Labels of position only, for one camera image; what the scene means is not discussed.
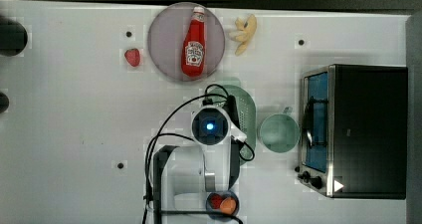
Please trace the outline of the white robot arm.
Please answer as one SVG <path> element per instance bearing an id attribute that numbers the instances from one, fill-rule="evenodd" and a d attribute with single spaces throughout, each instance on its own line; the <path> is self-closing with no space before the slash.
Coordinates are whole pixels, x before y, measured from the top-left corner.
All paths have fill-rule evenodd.
<path id="1" fill-rule="evenodd" d="M 213 97 L 201 97 L 203 106 L 191 116 L 186 145 L 155 150 L 157 139 L 150 142 L 144 215 L 151 216 L 153 224 L 243 224 L 232 187 L 247 135 L 240 130 L 236 99 L 221 96 L 215 105 Z"/>

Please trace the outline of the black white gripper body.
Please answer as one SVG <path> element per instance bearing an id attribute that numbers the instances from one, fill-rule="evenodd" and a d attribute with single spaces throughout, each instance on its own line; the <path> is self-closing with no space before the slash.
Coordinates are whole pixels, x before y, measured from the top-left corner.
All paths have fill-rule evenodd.
<path id="1" fill-rule="evenodd" d="M 211 98 L 205 98 L 202 101 L 203 106 L 213 105 L 223 109 L 229 116 L 231 122 L 236 126 L 240 127 L 238 110 L 236 99 L 234 96 L 229 96 L 227 99 L 223 99 L 221 101 L 212 100 Z"/>

